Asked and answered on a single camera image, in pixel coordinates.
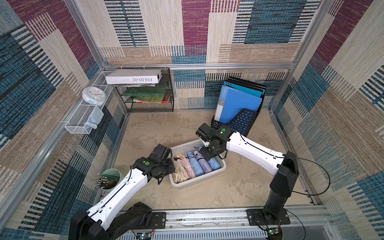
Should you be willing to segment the light blue cloth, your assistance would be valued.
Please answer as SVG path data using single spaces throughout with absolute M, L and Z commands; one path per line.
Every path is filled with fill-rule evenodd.
M 92 129 L 97 129 L 103 117 L 104 117 L 104 112 L 100 110 L 98 107 L 95 107 L 92 110 L 86 122 L 84 123 L 85 129 L 87 131 L 90 131 Z

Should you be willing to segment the green book on shelf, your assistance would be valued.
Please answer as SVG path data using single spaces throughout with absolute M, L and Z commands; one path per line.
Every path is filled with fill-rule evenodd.
M 165 87 L 140 87 L 127 88 L 122 96 L 124 97 L 163 97 L 167 91 Z

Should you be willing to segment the pink umbrella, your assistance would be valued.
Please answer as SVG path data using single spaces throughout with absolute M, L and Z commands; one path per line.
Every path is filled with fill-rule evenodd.
M 195 178 L 196 174 L 195 174 L 194 169 L 192 168 L 192 165 L 191 165 L 189 159 L 187 159 L 184 155 L 181 155 L 181 161 L 182 161 L 183 167 L 185 168 L 185 170 L 187 171 L 187 173 L 189 175 L 189 178 L 190 179 Z

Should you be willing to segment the white folio box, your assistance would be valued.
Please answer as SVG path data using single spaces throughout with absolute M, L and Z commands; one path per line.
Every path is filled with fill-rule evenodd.
M 117 69 L 106 76 L 108 85 L 158 84 L 161 70 Z

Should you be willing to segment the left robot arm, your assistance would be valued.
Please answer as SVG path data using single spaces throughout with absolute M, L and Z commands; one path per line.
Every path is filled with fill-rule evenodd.
M 77 211 L 73 215 L 69 239 L 115 240 L 131 230 L 154 228 L 153 210 L 142 202 L 123 214 L 119 212 L 151 179 L 160 184 L 174 171 L 172 150 L 157 145 L 147 158 L 137 159 L 129 173 L 102 200 L 86 212 Z

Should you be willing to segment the white round clock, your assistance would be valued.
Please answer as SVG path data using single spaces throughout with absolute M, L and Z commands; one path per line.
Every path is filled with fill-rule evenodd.
M 82 98 L 86 103 L 95 106 L 102 106 L 107 100 L 105 92 L 94 86 L 85 88 L 82 92 Z

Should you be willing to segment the white plastic storage box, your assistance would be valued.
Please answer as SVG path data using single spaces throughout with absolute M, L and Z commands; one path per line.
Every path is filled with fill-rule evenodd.
M 195 140 L 171 148 L 176 164 L 176 171 L 170 176 L 173 187 L 190 187 L 226 169 L 226 162 L 219 157 L 206 159 L 201 153 L 203 146 L 202 141 Z

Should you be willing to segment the light blue umbrella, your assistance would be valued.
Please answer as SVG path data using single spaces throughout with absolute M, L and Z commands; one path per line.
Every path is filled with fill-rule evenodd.
M 200 166 L 198 160 L 195 158 L 192 151 L 188 151 L 187 155 L 189 157 L 189 161 L 192 165 L 192 168 L 195 171 L 196 176 L 197 177 L 202 176 L 204 174 L 204 171 L 203 171 L 202 167 Z

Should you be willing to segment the black mesh file holder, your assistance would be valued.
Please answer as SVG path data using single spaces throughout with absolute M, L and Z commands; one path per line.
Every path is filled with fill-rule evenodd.
M 260 111 L 242 109 L 229 123 L 221 123 L 212 118 L 211 127 L 218 130 L 225 125 L 247 137 L 259 114 Z

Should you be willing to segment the beige umbrella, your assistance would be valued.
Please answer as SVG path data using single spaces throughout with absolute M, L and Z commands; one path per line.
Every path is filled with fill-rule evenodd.
M 185 182 L 190 179 L 190 176 L 186 170 L 186 168 L 183 166 L 183 155 L 178 154 L 174 157 L 173 160 L 175 171 L 172 173 L 173 180 L 176 184 Z

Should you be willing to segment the green pen cup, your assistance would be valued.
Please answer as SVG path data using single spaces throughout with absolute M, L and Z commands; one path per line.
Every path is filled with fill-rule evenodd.
M 96 189 L 110 191 L 118 185 L 121 179 L 122 175 L 119 170 L 108 169 L 102 172 L 101 174 L 98 174 L 94 183 Z

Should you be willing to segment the lavender umbrella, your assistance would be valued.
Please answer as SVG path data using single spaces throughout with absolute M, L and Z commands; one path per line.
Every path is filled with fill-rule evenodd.
M 198 160 L 198 162 L 199 162 L 200 166 L 202 167 L 205 174 L 213 171 L 210 164 L 207 162 L 205 157 L 198 150 L 194 151 L 194 156 Z

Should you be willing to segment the teal file folder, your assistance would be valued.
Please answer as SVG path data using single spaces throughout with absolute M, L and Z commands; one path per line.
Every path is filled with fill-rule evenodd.
M 242 86 L 228 81 L 224 81 L 224 85 L 260 98 L 265 94 L 265 89 L 259 87 Z

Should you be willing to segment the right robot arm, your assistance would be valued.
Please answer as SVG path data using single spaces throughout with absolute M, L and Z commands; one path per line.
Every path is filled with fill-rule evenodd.
M 223 152 L 234 152 L 273 175 L 262 218 L 265 223 L 276 224 L 280 220 L 285 203 L 292 195 L 299 176 L 296 155 L 292 152 L 283 154 L 270 150 L 225 125 L 216 130 L 207 124 L 202 124 L 196 131 L 196 135 L 204 143 L 201 152 L 207 159 L 219 157 Z

